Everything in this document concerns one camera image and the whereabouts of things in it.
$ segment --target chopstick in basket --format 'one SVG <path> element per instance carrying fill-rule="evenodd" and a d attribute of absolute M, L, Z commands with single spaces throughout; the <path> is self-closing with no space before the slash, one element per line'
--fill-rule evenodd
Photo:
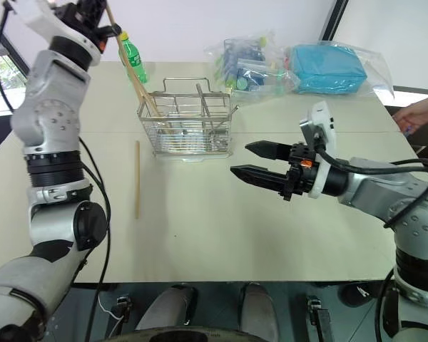
<path fill-rule="evenodd" d="M 108 3 L 106 4 L 106 13 L 108 14 L 108 18 L 109 18 L 109 21 L 111 22 L 111 25 L 115 24 L 116 21 L 114 20 L 113 12 L 111 11 L 111 8 Z M 138 100 L 140 101 L 140 103 L 146 102 L 149 111 L 152 112 L 154 116 L 162 118 L 163 115 L 159 113 L 156 103 L 152 100 L 151 96 L 146 91 L 143 84 L 140 82 L 140 79 L 135 74 L 135 71 L 133 70 L 130 64 L 130 61 L 127 58 L 126 50 L 123 47 L 121 39 L 118 36 L 116 36 L 116 42 L 119 47 L 119 53 L 121 55 L 123 64 L 127 69 L 127 72 L 130 76 L 130 80 L 133 84 L 133 88 L 135 89 L 136 95 L 138 96 Z M 165 126 L 167 126 L 167 128 L 171 128 L 171 125 L 169 123 L 165 123 Z M 163 131 L 165 132 L 165 134 L 171 134 L 171 132 L 169 132 L 165 128 L 163 129 Z"/>

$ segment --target green foliage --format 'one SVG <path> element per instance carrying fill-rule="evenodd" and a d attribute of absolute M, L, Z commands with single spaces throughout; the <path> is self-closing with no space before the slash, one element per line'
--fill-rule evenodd
<path fill-rule="evenodd" d="M 0 57 L 0 79 L 5 90 L 25 86 L 24 76 L 8 56 Z"/>

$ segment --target white wall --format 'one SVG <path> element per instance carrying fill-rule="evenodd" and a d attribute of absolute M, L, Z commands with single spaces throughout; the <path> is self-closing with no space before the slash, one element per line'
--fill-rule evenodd
<path fill-rule="evenodd" d="M 396 86 L 428 89 L 428 0 L 349 0 L 335 40 L 382 53 Z"/>
<path fill-rule="evenodd" d="M 129 33 L 144 61 L 203 61 L 207 46 L 268 29 L 275 31 L 276 41 L 283 45 L 317 40 L 333 3 L 334 0 L 110 0 L 116 21 Z M 5 34 L 29 64 L 37 51 L 47 47 L 13 14 Z M 108 43 L 103 60 L 118 61 L 114 41 Z"/>

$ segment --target bottle cap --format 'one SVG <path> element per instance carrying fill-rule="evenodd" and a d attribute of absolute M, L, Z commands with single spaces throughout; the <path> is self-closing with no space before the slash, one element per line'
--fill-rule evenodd
<path fill-rule="evenodd" d="M 244 77 L 239 77 L 236 80 L 236 88 L 239 90 L 245 90 L 248 87 L 248 80 L 246 80 Z"/>
<path fill-rule="evenodd" d="M 121 35 L 119 36 L 119 38 L 120 38 L 122 41 L 126 41 L 126 40 L 128 39 L 128 34 L 127 34 L 127 32 L 126 32 L 126 31 L 122 31 L 122 33 L 121 33 Z"/>

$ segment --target orange component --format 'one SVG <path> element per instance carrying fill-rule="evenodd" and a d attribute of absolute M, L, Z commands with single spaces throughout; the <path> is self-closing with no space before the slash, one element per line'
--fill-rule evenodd
<path fill-rule="evenodd" d="M 307 167 L 308 169 L 310 169 L 312 167 L 312 161 L 311 160 L 306 160 L 304 159 L 301 163 L 301 166 L 303 167 Z"/>
<path fill-rule="evenodd" d="M 101 52 L 105 51 L 106 42 L 101 41 L 99 45 L 100 45 L 100 51 L 101 51 Z"/>

